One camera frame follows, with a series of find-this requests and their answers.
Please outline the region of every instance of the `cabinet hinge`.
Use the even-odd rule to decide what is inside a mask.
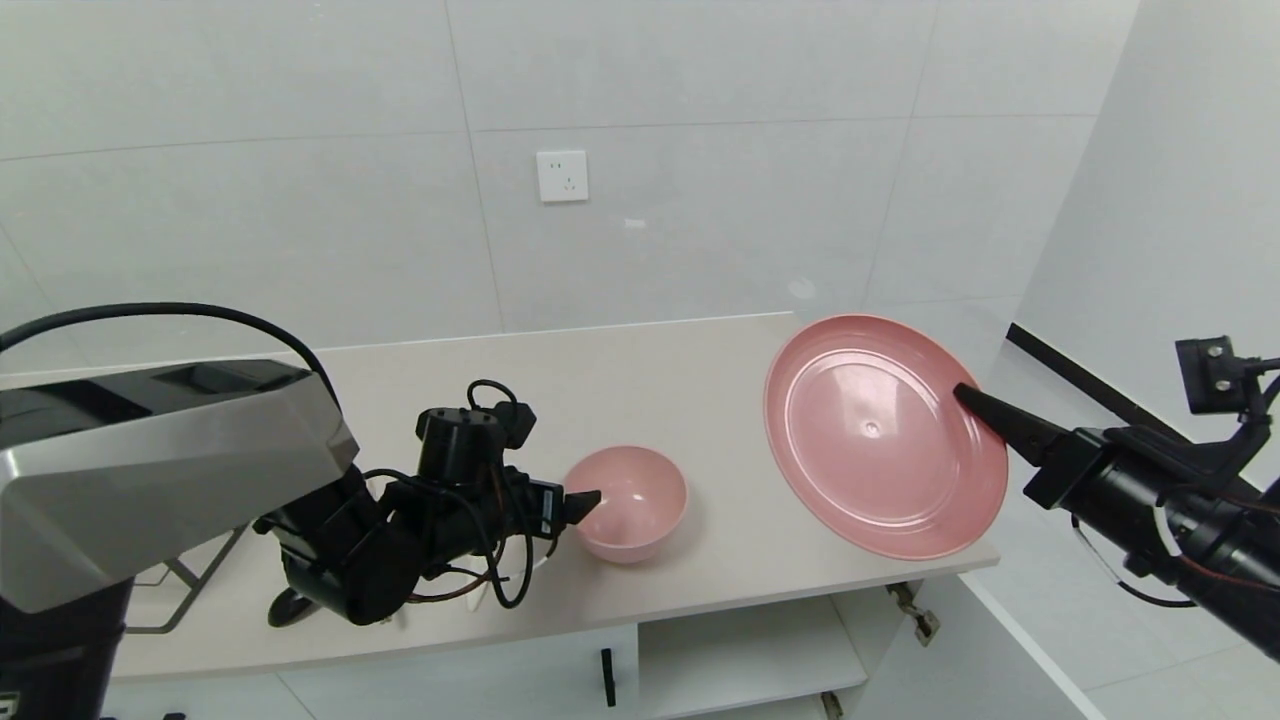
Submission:
[[[822,700],[822,711],[827,714],[827,720],[840,720],[845,716],[845,708],[840,706],[836,693],[827,691],[818,696]]]
[[[915,621],[915,639],[920,641],[922,647],[929,647],[933,637],[942,628],[942,620],[938,620],[938,616],[932,610],[920,610],[915,606],[915,593],[911,592],[911,588],[906,583],[884,585],[884,589],[888,591],[888,594],[893,596],[897,609]]]

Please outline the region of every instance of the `cabinet door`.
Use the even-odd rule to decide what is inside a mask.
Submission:
[[[883,620],[899,611],[887,593],[877,593],[876,602],[841,609],[870,671],[867,684],[841,693],[851,717],[1105,720],[975,578],[924,582],[915,606],[942,623],[928,647],[916,641],[911,620],[895,620],[888,626],[896,630],[884,632]]]
[[[188,720],[311,720],[275,675],[111,683],[102,717],[161,720],[184,712]]]
[[[605,702],[602,650],[612,655],[614,707]],[[280,678],[315,720],[634,719],[639,707],[640,657],[636,626],[627,625],[293,670],[280,673]]]

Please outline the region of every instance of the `black trim strip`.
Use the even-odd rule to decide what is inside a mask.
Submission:
[[[1164,420],[1152,415],[1146,407],[1138,405],[1119,389],[1108,386],[1102,378],[1088,372],[1084,366],[1076,364],[1066,355],[1062,355],[1018,323],[1009,325],[1009,332],[1005,334],[1005,338],[1018,346],[1019,350],[1039,361],[1039,364],[1061,377],[1064,380],[1071,383],[1076,389],[1092,397],[1094,402],[1106,407],[1125,423],[1129,423],[1130,425],[1144,425],[1170,438],[1190,442],[1183,437],[1181,433],[1165,424]]]

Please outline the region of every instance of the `white cabinet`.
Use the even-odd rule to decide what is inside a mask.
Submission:
[[[928,579],[927,647],[883,587],[276,675],[111,687],[119,720],[1085,720],[1102,715],[969,575]],[[607,703],[609,650],[616,703]]]
[[[186,714],[188,720],[311,720],[273,674],[115,682],[102,703],[102,717],[116,720],[161,720],[169,712]]]
[[[915,606],[941,628],[928,647],[883,596],[836,598],[869,679],[837,693],[849,717],[1102,720],[1102,714],[970,575],[924,582]]]
[[[612,653],[614,707],[605,702],[602,650]],[[636,717],[640,669],[636,626],[627,625],[280,678],[315,720],[585,720]]]

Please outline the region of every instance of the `white tiled wall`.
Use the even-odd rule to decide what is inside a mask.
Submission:
[[[982,375],[1135,5],[3,3],[0,324],[206,300],[338,346],[874,310]],[[589,152],[589,202],[538,202],[547,149]],[[122,320],[0,372],[269,347]]]

